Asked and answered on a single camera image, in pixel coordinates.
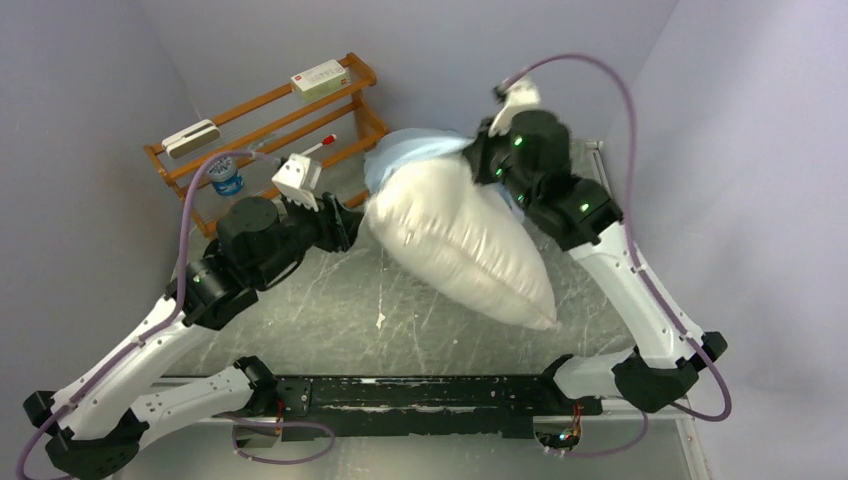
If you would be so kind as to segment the white pillow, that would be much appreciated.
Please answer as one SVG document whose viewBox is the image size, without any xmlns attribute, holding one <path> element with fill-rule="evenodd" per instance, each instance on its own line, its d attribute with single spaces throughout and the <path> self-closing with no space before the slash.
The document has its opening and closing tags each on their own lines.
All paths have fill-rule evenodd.
<svg viewBox="0 0 848 480">
<path fill-rule="evenodd" d="M 544 261 L 492 185 L 444 155 L 404 165 L 365 205 L 365 222 L 392 259 L 450 300 L 492 320 L 557 327 Z"/>
</svg>

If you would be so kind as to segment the light blue pillowcase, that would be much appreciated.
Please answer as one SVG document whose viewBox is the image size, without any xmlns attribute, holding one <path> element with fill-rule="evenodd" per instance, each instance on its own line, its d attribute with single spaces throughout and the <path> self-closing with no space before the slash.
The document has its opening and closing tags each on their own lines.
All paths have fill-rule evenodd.
<svg viewBox="0 0 848 480">
<path fill-rule="evenodd" d="M 462 150 L 473 140 L 452 130 L 407 128 L 387 134 L 365 155 L 370 193 L 365 222 L 373 231 L 395 227 L 441 231 L 524 226 L 507 190 L 477 191 Z"/>
</svg>

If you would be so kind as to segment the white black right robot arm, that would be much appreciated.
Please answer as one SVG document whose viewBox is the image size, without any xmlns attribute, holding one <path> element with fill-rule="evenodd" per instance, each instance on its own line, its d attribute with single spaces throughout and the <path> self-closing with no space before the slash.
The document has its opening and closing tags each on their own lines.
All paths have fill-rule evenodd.
<svg viewBox="0 0 848 480">
<path fill-rule="evenodd" d="M 635 342 L 620 352 L 565 355 L 550 365 L 539 391 L 542 406 L 562 414 L 577 399 L 620 397 L 655 413 L 677 405 L 700 373 L 727 350 L 718 331 L 705 331 L 667 296 L 638 248 L 625 216 L 599 182 L 574 174 L 570 133 L 555 114 L 530 109 L 503 133 L 481 121 L 463 154 L 472 177 L 506 187 L 511 199 L 601 288 Z"/>
</svg>

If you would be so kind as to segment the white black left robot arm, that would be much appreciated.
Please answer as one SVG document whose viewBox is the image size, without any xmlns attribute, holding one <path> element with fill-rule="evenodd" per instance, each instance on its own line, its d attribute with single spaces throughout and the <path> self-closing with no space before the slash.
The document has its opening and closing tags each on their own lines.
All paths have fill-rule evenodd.
<svg viewBox="0 0 848 480">
<path fill-rule="evenodd" d="M 232 205 L 202 258 L 179 258 L 164 294 L 106 358 L 65 388 L 25 400 L 36 438 L 61 477 L 104 479 L 159 438 L 200 420 L 271 411 L 277 381 L 254 356 L 164 392 L 151 385 L 286 279 L 309 250 L 349 250 L 362 220 L 328 193 L 313 206 L 264 197 Z"/>
</svg>

